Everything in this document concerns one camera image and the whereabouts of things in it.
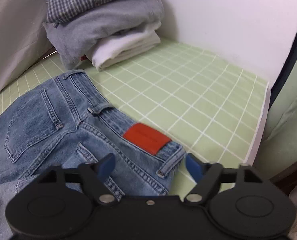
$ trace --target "white towel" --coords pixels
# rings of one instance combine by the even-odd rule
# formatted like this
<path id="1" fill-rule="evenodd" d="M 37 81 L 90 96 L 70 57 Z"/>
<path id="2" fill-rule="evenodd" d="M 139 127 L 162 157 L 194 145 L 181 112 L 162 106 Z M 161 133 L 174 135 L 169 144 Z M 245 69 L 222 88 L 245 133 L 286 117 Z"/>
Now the white towel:
<path id="1" fill-rule="evenodd" d="M 140 26 L 123 35 L 112 35 L 99 40 L 88 52 L 87 58 L 96 69 L 103 69 L 142 52 L 148 51 L 161 42 L 155 30 L 160 21 Z"/>

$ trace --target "metal bolt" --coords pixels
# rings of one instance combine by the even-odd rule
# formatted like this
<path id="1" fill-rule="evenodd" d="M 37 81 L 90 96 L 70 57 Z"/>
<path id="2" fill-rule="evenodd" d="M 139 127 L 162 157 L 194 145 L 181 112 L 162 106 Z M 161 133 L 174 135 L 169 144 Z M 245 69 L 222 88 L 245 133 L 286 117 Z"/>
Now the metal bolt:
<path id="1" fill-rule="evenodd" d="M 148 200 L 148 201 L 146 202 L 146 204 L 147 204 L 148 206 L 153 206 L 153 205 L 155 204 L 155 202 L 154 202 L 154 200 Z"/>
<path id="2" fill-rule="evenodd" d="M 102 203 L 111 203 L 115 200 L 115 197 L 113 195 L 110 195 L 110 194 L 105 194 L 105 195 L 101 195 L 99 197 L 99 200 L 102 202 Z"/>
<path id="3" fill-rule="evenodd" d="M 186 197 L 186 199 L 192 203 L 196 203 L 202 200 L 202 196 L 199 194 L 190 194 Z"/>

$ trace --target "jeans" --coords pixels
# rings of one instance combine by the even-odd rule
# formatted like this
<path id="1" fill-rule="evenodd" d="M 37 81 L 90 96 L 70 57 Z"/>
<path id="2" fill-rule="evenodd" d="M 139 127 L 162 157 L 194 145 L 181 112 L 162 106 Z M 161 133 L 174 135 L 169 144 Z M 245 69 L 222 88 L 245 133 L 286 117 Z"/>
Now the jeans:
<path id="1" fill-rule="evenodd" d="M 166 195 L 185 155 L 170 141 L 152 155 L 123 138 L 136 122 L 115 109 L 82 70 L 50 79 L 0 116 L 0 239 L 11 231 L 7 202 L 51 165 L 75 168 L 113 153 L 106 187 L 122 195 Z"/>

